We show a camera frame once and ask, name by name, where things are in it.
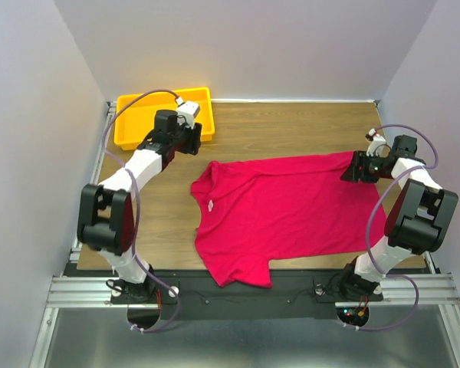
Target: screw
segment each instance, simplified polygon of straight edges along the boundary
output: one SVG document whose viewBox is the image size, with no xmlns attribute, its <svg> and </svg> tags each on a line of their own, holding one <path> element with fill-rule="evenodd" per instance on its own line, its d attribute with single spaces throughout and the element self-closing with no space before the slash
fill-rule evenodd
<svg viewBox="0 0 460 368">
<path fill-rule="evenodd" d="M 325 294 L 324 289 L 322 288 L 322 284 L 317 284 L 315 286 L 315 294 L 317 294 L 319 297 Z"/>
</svg>

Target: black cable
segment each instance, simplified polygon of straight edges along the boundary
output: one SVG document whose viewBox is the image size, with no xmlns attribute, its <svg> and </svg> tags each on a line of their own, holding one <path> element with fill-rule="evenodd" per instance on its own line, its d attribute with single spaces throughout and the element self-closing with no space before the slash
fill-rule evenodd
<svg viewBox="0 0 460 368">
<path fill-rule="evenodd" d="M 187 119 L 184 115 L 177 115 L 177 117 L 183 117 L 184 118 L 184 123 L 187 123 Z"/>
<path fill-rule="evenodd" d="M 386 143 L 382 143 L 382 144 L 380 144 L 377 148 L 375 148 L 375 150 L 373 151 L 373 155 L 376 156 L 376 151 L 377 151 L 380 147 L 385 147 L 385 146 L 386 146 L 386 147 L 389 147 L 389 153 L 390 153 L 390 151 L 392 150 L 392 147 L 390 147 L 390 146 L 389 146 L 388 144 L 386 144 Z"/>
<path fill-rule="evenodd" d="M 300 297 L 301 295 L 314 296 L 315 290 L 312 287 L 307 287 L 303 290 L 300 290 L 295 295 L 293 295 L 290 299 L 288 299 L 288 303 L 290 304 L 294 303 L 297 300 L 297 298 Z"/>
<path fill-rule="evenodd" d="M 117 291 L 118 293 L 123 293 L 124 292 L 124 289 L 122 289 L 121 287 L 117 287 L 116 285 L 114 285 L 114 282 L 115 280 L 113 280 L 112 278 L 110 278 L 109 280 L 106 280 L 106 286 L 113 290 L 113 291 Z"/>
<path fill-rule="evenodd" d="M 331 291 L 334 291 L 334 288 L 332 287 L 332 281 L 340 274 L 342 274 L 342 272 L 337 272 L 332 278 L 330 278 L 329 282 L 327 283 L 327 286 L 324 289 L 326 294 L 330 293 Z"/>
</svg>

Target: metal floor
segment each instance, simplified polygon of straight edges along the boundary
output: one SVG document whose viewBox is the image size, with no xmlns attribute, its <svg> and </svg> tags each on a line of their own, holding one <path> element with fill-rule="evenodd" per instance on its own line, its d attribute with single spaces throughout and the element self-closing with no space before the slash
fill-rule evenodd
<svg viewBox="0 0 460 368">
<path fill-rule="evenodd" d="M 371 307 L 369 326 L 391 324 L 410 307 Z M 387 332 L 356 332 L 333 320 L 176 322 L 163 333 L 130 331 L 126 311 L 60 310 L 46 367 L 198 368 L 456 367 L 438 306 L 421 306 Z"/>
</svg>

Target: metal frame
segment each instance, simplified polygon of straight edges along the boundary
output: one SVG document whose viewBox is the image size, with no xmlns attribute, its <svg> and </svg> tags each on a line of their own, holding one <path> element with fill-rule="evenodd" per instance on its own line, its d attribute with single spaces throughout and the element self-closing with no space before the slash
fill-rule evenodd
<svg viewBox="0 0 460 368">
<path fill-rule="evenodd" d="M 116 103 L 109 102 L 105 127 L 114 115 Z M 102 144 L 97 151 L 97 161 L 91 176 L 91 182 L 99 179 L 100 168 L 104 160 Z M 77 263 L 82 244 L 75 238 L 71 247 L 70 262 Z M 456 361 L 460 367 L 460 298 L 455 281 L 450 274 L 438 274 L 429 253 L 424 259 L 431 274 L 410 275 L 419 286 L 419 304 L 438 305 L 449 342 L 452 346 Z M 52 344 L 54 327 L 61 308 L 112 308 L 123 305 L 112 305 L 110 289 L 105 285 L 107 278 L 53 278 L 46 302 L 44 316 L 34 347 L 30 368 L 41 368 L 46 364 L 48 351 Z M 403 279 L 382 280 L 384 301 L 371 302 L 371 305 L 393 306 L 410 305 L 414 302 L 415 293 L 412 285 Z M 338 307 L 356 304 L 336 303 Z M 134 304 L 131 307 L 157 308 L 155 304 Z"/>
</svg>

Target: yellow tray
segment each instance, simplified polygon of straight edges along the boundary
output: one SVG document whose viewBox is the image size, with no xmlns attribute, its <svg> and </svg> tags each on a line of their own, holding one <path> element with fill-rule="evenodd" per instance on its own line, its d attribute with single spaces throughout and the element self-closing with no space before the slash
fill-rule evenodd
<svg viewBox="0 0 460 368">
<path fill-rule="evenodd" d="M 199 104 L 196 122 L 202 124 L 201 141 L 212 140 L 215 134 L 215 121 L 213 120 L 212 100 L 207 87 L 174 90 L 184 101 L 190 100 Z M 116 103 L 116 112 L 126 106 L 139 94 L 119 96 Z M 132 107 L 127 109 L 116 119 L 114 125 L 114 143 L 123 150 L 135 150 L 143 138 L 153 129 L 153 120 L 157 110 L 175 110 L 174 96 L 166 92 L 150 94 Z"/>
</svg>

